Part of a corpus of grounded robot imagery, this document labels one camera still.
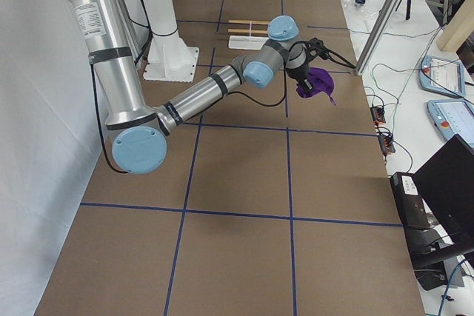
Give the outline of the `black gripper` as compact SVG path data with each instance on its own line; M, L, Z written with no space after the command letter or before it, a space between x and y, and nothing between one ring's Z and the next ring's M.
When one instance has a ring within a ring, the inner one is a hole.
M297 81L300 87L306 87L307 90L311 90L312 86L307 80L309 70L306 67L299 67L293 71L293 78Z

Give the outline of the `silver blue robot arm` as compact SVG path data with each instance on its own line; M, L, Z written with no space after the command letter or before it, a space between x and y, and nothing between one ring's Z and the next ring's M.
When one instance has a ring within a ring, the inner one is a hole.
M124 0L68 1L87 46L93 90L103 92L107 101L107 119L98 127L100 133L110 134L112 148L104 155L116 172L145 174L157 169L167 154L170 131L243 83L263 88L283 70L304 93L313 89L310 57L298 27L290 16L278 16L269 23L268 38L259 51L234 58L165 104L151 107L138 77L144 48L136 42Z

